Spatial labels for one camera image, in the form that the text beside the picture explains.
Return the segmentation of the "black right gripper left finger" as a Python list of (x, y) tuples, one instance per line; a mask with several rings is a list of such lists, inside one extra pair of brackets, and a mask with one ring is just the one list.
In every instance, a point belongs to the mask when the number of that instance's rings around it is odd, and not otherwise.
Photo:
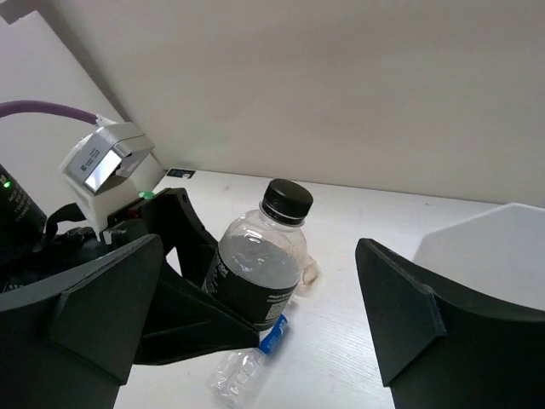
[(147, 235), (1, 295), (1, 406), (112, 408), (128, 381), (163, 260)]

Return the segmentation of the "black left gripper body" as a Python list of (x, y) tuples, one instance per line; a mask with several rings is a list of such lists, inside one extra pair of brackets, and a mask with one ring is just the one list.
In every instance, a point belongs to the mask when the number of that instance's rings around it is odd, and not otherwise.
[(111, 253), (146, 235), (141, 222), (117, 220), (97, 235), (93, 228), (59, 232), (62, 222), (82, 222), (76, 204), (66, 204), (51, 216), (25, 195), (1, 197), (1, 292), (7, 293), (73, 269), (86, 274), (110, 267)]

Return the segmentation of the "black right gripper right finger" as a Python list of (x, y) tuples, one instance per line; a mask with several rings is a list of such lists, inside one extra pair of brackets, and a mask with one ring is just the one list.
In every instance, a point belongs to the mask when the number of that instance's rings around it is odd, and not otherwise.
[(544, 313), (458, 284), (373, 239), (355, 259), (397, 408), (541, 408)]

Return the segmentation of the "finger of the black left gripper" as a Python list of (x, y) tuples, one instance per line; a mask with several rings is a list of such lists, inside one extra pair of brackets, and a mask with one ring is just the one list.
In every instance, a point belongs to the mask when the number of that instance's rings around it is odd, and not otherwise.
[(165, 188), (141, 202), (140, 217), (149, 233), (158, 235), (163, 251), (176, 250), (181, 277), (201, 288), (218, 241), (201, 222), (184, 188)]
[(258, 345), (258, 331), (229, 308), (179, 278), (158, 281), (134, 363), (161, 366)]

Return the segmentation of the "black label water bottle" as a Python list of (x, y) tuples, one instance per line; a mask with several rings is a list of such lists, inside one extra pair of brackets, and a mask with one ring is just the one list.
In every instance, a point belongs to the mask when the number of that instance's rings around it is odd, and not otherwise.
[(203, 290), (259, 332), (273, 327), (305, 269), (301, 227), (312, 205), (303, 186), (271, 180), (259, 207), (231, 222), (222, 235)]

